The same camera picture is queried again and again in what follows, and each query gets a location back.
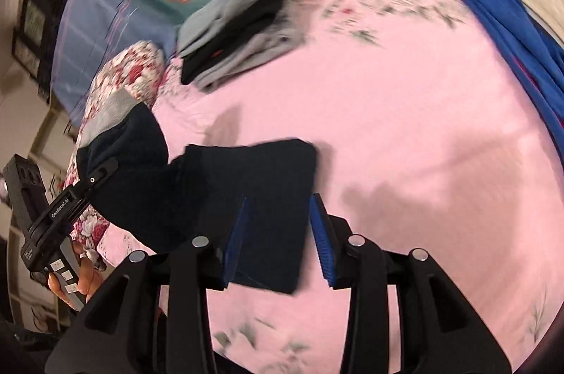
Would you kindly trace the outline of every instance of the floral pillow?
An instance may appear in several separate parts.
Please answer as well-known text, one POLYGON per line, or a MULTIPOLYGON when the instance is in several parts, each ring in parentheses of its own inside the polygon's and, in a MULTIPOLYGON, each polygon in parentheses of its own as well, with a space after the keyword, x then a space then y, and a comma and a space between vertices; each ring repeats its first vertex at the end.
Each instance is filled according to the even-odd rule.
MULTIPOLYGON (((107 62, 90 86, 77 143, 80 143, 84 126, 96 116, 109 96, 121 88, 151 108, 164 71, 163 53, 151 42, 135 43, 107 62)), ((76 148, 70 158, 65 186, 78 181, 76 148)), ((89 205, 75 222, 71 236, 88 248, 95 249, 108 226, 109 222, 89 205)))

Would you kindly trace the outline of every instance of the bed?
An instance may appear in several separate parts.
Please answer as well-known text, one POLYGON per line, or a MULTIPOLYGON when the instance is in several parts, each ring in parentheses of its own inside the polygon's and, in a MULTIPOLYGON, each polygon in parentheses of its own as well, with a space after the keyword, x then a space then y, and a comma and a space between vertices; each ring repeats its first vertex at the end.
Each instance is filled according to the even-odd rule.
MULTIPOLYGON (((394 12, 377 18, 366 11, 379 0, 302 1, 306 44, 214 93, 182 86, 179 61, 166 65, 148 46, 155 63, 139 70, 134 55, 120 55, 104 67, 120 66, 121 81, 108 84, 127 79, 154 104, 170 158, 188 143, 312 141, 330 213, 385 249, 427 248, 514 370, 559 372, 563 362, 547 347, 564 337, 562 165, 492 42, 457 0, 419 5, 439 7, 432 16, 390 0, 394 12)), ((95 86, 105 80, 102 72, 95 86)), ((87 119, 100 102, 86 104, 87 119)), ((113 264, 145 249, 93 211, 74 236, 113 264)), ((330 291, 317 264, 309 242, 291 297, 238 286, 210 292, 215 349, 253 372, 338 372, 348 294, 330 291)), ((397 314, 393 298, 390 307, 397 314)), ((397 318, 391 326, 394 372, 397 318)))

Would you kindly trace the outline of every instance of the white label sticker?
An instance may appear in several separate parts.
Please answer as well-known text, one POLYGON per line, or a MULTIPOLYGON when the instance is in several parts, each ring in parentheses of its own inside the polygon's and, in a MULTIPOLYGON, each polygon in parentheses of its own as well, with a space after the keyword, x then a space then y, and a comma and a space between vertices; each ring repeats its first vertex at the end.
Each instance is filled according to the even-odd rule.
POLYGON ((64 271, 62 274, 63 278, 65 280, 71 280, 72 279, 72 272, 70 271, 64 271))
POLYGON ((76 283, 72 283, 70 285, 65 286, 67 293, 75 293, 78 291, 78 286, 76 283))
POLYGON ((51 267, 53 268, 53 272, 57 272, 59 269, 62 269, 63 267, 65 267, 65 264, 63 263, 63 261, 58 259, 54 263, 51 263, 51 267))

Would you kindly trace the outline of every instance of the flower pattern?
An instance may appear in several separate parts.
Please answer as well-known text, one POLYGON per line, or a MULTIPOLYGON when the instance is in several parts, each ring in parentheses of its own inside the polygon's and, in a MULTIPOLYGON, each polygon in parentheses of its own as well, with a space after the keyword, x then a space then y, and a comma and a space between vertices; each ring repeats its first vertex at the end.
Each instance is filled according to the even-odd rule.
POLYGON ((329 31, 348 34, 357 40, 379 46, 377 30, 365 21, 371 16, 413 16, 427 21, 442 21, 451 29, 464 22, 467 9, 462 0, 334 0, 321 17, 331 20, 329 31))
MULTIPOLYGON (((89 120, 96 116, 109 96, 121 88, 149 107, 153 106, 164 71, 163 53, 150 42, 136 43, 107 62, 90 86, 77 143, 80 143, 82 131, 89 120)), ((76 151, 75 148, 70 159, 65 186, 79 180, 76 151)), ((89 205, 75 222, 71 237, 95 249, 108 226, 109 222, 89 205)))

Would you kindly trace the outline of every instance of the finger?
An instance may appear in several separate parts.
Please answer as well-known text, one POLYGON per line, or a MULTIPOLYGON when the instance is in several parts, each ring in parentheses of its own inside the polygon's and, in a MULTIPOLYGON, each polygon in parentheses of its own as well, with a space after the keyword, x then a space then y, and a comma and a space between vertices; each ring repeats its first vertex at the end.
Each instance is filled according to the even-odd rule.
POLYGON ((88 258, 82 258, 80 260, 80 272, 78 273, 78 291, 87 294, 93 278, 94 264, 88 258))
POLYGON ((72 241, 72 249, 77 255, 82 255, 84 253, 84 245, 77 240, 72 241))
POLYGON ((67 306, 72 307, 69 298, 65 295, 65 293, 63 293, 63 290, 61 290, 61 284, 59 283, 59 280, 58 280, 58 278, 56 277, 55 274, 49 273, 49 279, 47 280, 47 284, 49 285, 49 289, 53 293, 55 293, 55 295, 61 301, 63 301, 65 304, 67 304, 67 306))
POLYGON ((97 270, 94 271, 94 277, 92 278, 92 283, 90 284, 90 288, 88 289, 88 293, 86 294, 86 301, 88 301, 94 293, 100 288, 100 285, 104 279, 102 275, 97 270))

